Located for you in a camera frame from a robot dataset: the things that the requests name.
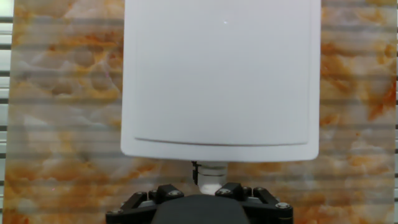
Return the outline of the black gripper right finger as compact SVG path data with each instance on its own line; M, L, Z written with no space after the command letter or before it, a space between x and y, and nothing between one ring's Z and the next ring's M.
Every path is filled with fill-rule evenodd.
M293 224L294 209L286 202L279 202L263 187L246 187L228 182L215 192L215 196L233 199L243 209L250 224Z

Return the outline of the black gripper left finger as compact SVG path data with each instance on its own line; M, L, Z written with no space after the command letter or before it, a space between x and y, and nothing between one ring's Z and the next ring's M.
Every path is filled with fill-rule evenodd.
M119 208L106 212L106 224L150 223L158 207L170 200L184 197L184 193L172 184L160 185L148 192L136 192Z

